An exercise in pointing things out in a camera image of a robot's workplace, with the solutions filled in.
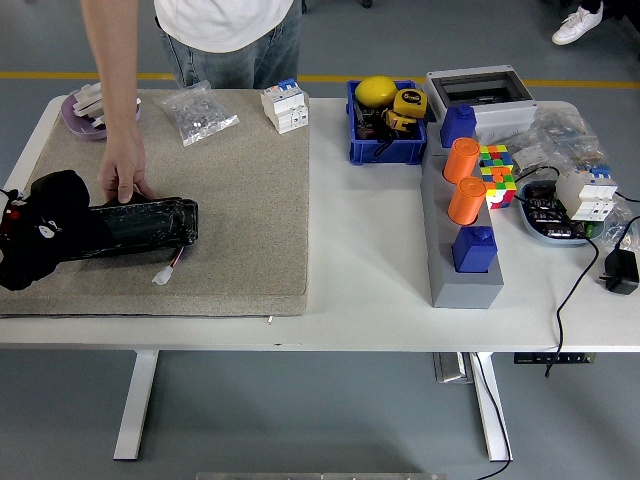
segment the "white circuit breaker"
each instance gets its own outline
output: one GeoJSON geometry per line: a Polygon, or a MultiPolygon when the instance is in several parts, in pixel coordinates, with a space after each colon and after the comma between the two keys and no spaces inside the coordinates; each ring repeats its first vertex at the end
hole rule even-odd
{"type": "Polygon", "coordinates": [[[278,82],[260,94],[264,113],[271,119],[278,133],[285,133],[309,123],[309,109],[304,92],[293,78],[278,82]]]}
{"type": "Polygon", "coordinates": [[[617,189],[606,167],[573,170],[556,181],[556,195],[571,220],[603,221],[616,203],[617,189]]]}

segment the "table leg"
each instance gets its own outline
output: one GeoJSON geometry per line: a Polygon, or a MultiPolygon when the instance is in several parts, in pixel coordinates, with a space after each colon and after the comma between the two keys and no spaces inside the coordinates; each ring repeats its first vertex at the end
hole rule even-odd
{"type": "Polygon", "coordinates": [[[493,363],[491,362],[492,352],[478,352],[471,355],[471,367],[478,395],[478,405],[480,416],[484,427],[484,437],[487,442],[487,452],[489,460],[492,462],[506,462],[513,460],[507,427],[504,423],[502,404],[498,394],[498,384],[496,383],[493,363]]]}
{"type": "Polygon", "coordinates": [[[136,460],[142,439],[142,428],[147,413],[149,395],[156,372],[158,350],[141,350],[136,352],[136,364],[133,367],[129,394],[122,414],[122,423],[114,460],[136,460]]]}

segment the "clear plastic bag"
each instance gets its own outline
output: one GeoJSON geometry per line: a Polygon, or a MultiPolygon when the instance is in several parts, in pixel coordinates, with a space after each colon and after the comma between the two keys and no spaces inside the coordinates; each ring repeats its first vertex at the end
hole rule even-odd
{"type": "MultiPolygon", "coordinates": [[[[507,138],[504,144],[514,160],[514,175],[521,178],[526,175],[527,181],[557,178],[550,169],[536,171],[539,167],[557,168],[562,175],[576,168],[609,166],[607,154],[592,128],[580,115],[565,110],[539,108],[531,128],[507,138]]],[[[634,217],[623,198],[617,196],[615,202],[596,240],[605,250],[615,248],[634,217]]],[[[640,253],[640,221],[631,225],[620,248],[640,253]]]]}
{"type": "MultiPolygon", "coordinates": [[[[607,250],[613,250],[620,241],[622,234],[634,215],[631,208],[624,199],[617,197],[616,205],[611,213],[604,219],[604,231],[598,238],[599,243],[607,250]]],[[[638,230],[640,225],[638,220],[631,224],[629,231],[620,242],[620,248],[623,250],[631,250],[640,253],[640,234],[638,230]]]]}
{"type": "Polygon", "coordinates": [[[178,90],[160,106],[175,123],[185,147],[240,123],[216,101],[207,80],[178,90]]]}

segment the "blue plastic bin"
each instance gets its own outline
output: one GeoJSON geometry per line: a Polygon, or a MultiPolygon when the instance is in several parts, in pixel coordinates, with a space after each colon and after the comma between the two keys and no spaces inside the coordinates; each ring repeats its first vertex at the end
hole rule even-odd
{"type": "MultiPolygon", "coordinates": [[[[365,163],[406,163],[407,165],[419,165],[422,155],[427,147],[427,130],[424,120],[418,120],[418,137],[411,140],[394,140],[377,157],[374,152],[382,145],[377,140],[360,140],[356,137],[356,119],[354,102],[356,87],[360,80],[349,80],[347,82],[347,113],[351,125],[351,149],[349,151],[349,161],[353,165],[363,165],[365,163]]],[[[411,80],[397,80],[395,82],[398,90],[403,88],[416,88],[416,84],[411,80]]]]}

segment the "yellow floor line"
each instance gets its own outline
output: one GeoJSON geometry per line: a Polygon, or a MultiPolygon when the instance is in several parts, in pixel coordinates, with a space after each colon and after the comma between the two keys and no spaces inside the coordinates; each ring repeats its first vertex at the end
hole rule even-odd
{"type": "MultiPolygon", "coordinates": [[[[300,83],[346,83],[349,80],[362,80],[357,75],[298,75],[300,83]]],[[[413,80],[416,85],[424,82],[424,77],[391,77],[394,80],[413,80]]],[[[0,71],[0,80],[97,80],[96,72],[6,72],[0,71]]],[[[139,80],[173,81],[170,73],[139,73],[139,80]]],[[[617,82],[600,80],[543,80],[525,79],[528,87],[562,88],[602,88],[640,90],[640,82],[617,82]]]]}

